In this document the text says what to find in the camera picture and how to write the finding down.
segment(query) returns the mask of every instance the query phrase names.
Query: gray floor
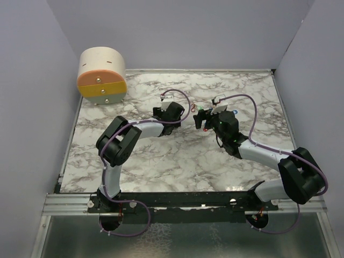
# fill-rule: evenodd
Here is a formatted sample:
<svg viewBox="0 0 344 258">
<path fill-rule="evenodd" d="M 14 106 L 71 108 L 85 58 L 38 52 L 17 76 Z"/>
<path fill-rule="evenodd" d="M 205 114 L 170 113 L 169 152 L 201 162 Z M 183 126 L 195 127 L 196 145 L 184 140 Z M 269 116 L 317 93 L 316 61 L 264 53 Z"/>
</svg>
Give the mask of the gray floor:
<svg viewBox="0 0 344 258">
<path fill-rule="evenodd" d="M 295 214 L 271 214 L 268 229 L 289 227 Z M 302 214 L 299 226 L 283 235 L 256 232 L 247 224 L 153 224 L 136 238 L 100 233 L 96 216 L 53 217 L 42 257 L 46 258 L 218 258 L 329 257 L 316 213 Z M 131 233 L 142 225 L 123 225 Z"/>
</svg>

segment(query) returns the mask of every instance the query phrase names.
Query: tabletop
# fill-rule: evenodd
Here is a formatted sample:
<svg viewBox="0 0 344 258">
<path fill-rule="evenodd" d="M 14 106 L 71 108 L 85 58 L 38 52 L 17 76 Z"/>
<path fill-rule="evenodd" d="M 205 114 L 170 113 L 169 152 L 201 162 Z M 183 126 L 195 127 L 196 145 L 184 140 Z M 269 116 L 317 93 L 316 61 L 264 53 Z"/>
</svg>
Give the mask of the tabletop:
<svg viewBox="0 0 344 258">
<path fill-rule="evenodd" d="M 180 89 L 197 107 L 207 109 L 210 100 L 225 94 L 251 95 L 258 108 L 253 139 L 277 148 L 293 149 L 291 136 L 270 72 L 131 72 L 126 76 L 123 103 L 97 105 L 82 100 L 70 146 L 61 193 L 94 192 L 101 182 L 102 163 L 96 141 L 113 119 L 141 120 L 153 115 L 160 94 Z M 181 94 L 175 101 L 188 108 Z M 248 98 L 228 100 L 235 110 L 240 131 L 247 135 L 254 109 Z M 229 156 L 216 143 L 212 130 L 196 130 L 190 115 L 171 135 L 137 142 L 123 164 L 122 192 L 243 191 L 279 173 L 254 161 Z"/>
</svg>

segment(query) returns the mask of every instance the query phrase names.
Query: gray panel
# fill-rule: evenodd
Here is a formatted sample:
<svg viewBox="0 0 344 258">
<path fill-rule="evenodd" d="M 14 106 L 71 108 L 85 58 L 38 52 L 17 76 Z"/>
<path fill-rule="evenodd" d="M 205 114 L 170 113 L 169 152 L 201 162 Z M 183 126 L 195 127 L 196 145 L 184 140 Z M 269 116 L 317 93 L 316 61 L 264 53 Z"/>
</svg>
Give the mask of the gray panel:
<svg viewBox="0 0 344 258">
<path fill-rule="evenodd" d="M 45 0 L 0 3 L 0 256 L 30 257 L 77 108 L 78 61 Z"/>
<path fill-rule="evenodd" d="M 271 230 L 290 226 L 295 214 L 272 214 Z M 256 232 L 247 224 L 153 224 L 136 238 L 118 238 L 99 232 L 97 217 L 54 217 L 43 257 L 329 257 L 316 213 L 303 214 L 300 225 L 284 235 Z M 123 225 L 122 233 L 142 225 Z"/>
<path fill-rule="evenodd" d="M 313 0 L 47 0 L 79 56 L 118 50 L 127 68 L 276 68 Z"/>
<path fill-rule="evenodd" d="M 324 196 L 344 255 L 344 1 L 316 0 L 276 72 L 298 146 L 328 177 Z"/>
</svg>

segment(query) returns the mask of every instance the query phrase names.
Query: white marble surface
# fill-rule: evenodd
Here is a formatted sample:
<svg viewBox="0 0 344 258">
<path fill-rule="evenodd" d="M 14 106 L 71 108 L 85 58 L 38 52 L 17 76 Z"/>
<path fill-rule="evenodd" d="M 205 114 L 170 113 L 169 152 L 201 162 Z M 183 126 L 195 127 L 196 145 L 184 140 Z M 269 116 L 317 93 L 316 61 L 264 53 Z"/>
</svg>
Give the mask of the white marble surface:
<svg viewBox="0 0 344 258">
<path fill-rule="evenodd" d="M 203 108 L 216 95 L 251 95 L 258 105 L 253 138 L 261 143 L 293 149 L 281 104 L 269 73 L 133 73 L 127 75 L 126 102 L 94 106 L 82 101 L 69 152 L 61 192 L 94 192 L 101 181 L 102 164 L 95 143 L 115 116 L 144 119 L 160 105 L 160 93 L 183 90 Z M 180 94 L 175 99 L 185 109 Z M 231 99 L 229 110 L 237 110 L 241 132 L 248 134 L 254 110 L 249 99 Z M 253 161 L 229 156 L 220 149 L 211 130 L 196 130 L 190 116 L 170 136 L 138 141 L 123 165 L 123 192 L 230 191 L 247 190 L 261 180 L 279 177 L 278 172 Z"/>
</svg>

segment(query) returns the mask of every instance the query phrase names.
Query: gray wall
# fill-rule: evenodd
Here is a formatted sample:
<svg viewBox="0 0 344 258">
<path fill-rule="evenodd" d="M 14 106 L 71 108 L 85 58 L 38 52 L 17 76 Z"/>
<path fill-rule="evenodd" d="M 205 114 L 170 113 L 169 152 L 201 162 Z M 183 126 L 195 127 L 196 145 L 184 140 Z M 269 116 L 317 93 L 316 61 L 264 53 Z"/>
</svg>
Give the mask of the gray wall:
<svg viewBox="0 0 344 258">
<path fill-rule="evenodd" d="M 127 68 L 276 68 L 314 0 L 47 0 L 79 56 Z"/>
<path fill-rule="evenodd" d="M 299 146 L 328 177 L 324 196 L 344 256 L 344 1 L 316 0 L 277 68 Z"/>
<path fill-rule="evenodd" d="M 77 58 L 44 0 L 0 3 L 0 256 L 30 257 L 75 115 Z"/>
</svg>

